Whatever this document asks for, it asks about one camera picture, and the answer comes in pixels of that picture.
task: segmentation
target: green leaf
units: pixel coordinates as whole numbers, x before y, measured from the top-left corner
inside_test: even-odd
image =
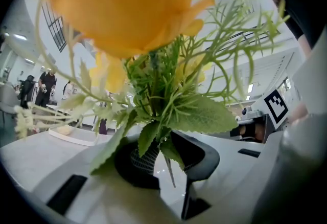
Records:
[[[81,93],[75,94],[75,95],[71,96],[70,98],[64,100],[61,103],[60,108],[71,109],[71,108],[77,107],[77,106],[83,104],[85,98],[86,98],[86,96]]]
[[[119,113],[115,114],[114,119],[116,120],[116,128],[119,128],[119,125],[125,119],[127,113],[125,110],[120,111]]]
[[[184,162],[175,148],[171,138],[161,142],[160,151],[164,154],[164,156],[176,161],[182,170],[184,169]]]
[[[183,113],[173,112],[167,127],[203,133],[225,132],[237,127],[234,116],[222,103],[201,95],[193,98],[192,106],[195,108],[179,107]]]
[[[80,65],[81,73],[80,77],[82,79],[82,84],[88,89],[91,89],[91,78],[90,74],[88,73],[88,70],[86,68],[85,62],[81,61]]]
[[[124,123],[115,132],[115,134],[106,144],[105,148],[91,162],[90,165],[91,174],[93,174],[96,170],[98,170],[114,154],[122,138],[126,135],[127,131],[133,126],[136,116],[137,113],[133,109],[129,114],[126,123]]]
[[[160,132],[157,134],[156,141],[159,142],[162,138],[168,137],[171,131],[172,131],[171,128],[162,126]]]
[[[75,107],[70,114],[74,118],[78,118],[79,116],[84,115],[87,111],[91,110],[95,103],[95,101],[85,100],[82,105]]]
[[[159,121],[152,121],[143,127],[138,139],[138,154],[140,157],[147,152],[152,141],[155,139],[159,124]]]

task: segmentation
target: white flower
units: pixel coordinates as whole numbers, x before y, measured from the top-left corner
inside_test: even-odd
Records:
[[[19,138],[25,138],[27,136],[27,130],[33,129],[33,115],[30,109],[23,109],[15,106],[17,112],[17,125],[15,131],[18,133]]]

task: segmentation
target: black hair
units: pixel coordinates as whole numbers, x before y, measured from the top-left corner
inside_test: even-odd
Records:
[[[62,92],[63,92],[64,94],[65,94],[65,89],[66,89],[67,84],[65,85],[65,87],[63,87],[63,91],[62,91]]]

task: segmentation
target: person's arm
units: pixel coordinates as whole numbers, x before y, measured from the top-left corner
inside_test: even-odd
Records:
[[[55,79],[55,84],[53,84],[52,88],[56,89],[57,79]]]
[[[38,81],[40,88],[42,88],[42,81],[44,78],[45,78],[45,72],[42,73],[42,75],[40,76],[39,81]]]
[[[300,44],[300,46],[301,46],[301,48],[302,48],[302,51],[303,51],[303,53],[305,54],[305,57],[306,57],[306,58],[309,58],[310,55],[311,55],[311,47],[310,47],[310,45],[309,45],[309,42],[308,42],[306,36],[305,36],[304,34],[302,34],[302,35],[298,38],[297,42]]]

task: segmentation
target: person in black clothing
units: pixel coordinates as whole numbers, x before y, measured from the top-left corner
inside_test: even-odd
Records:
[[[39,92],[36,96],[35,105],[46,107],[49,102],[51,90],[55,89],[57,79],[55,71],[43,72],[39,79]]]
[[[32,99],[32,89],[34,86],[34,77],[32,75],[29,75],[27,77],[27,80],[24,81],[24,84],[21,88],[21,91],[19,93],[20,98],[20,106],[22,108],[28,108],[27,103],[31,101]]]

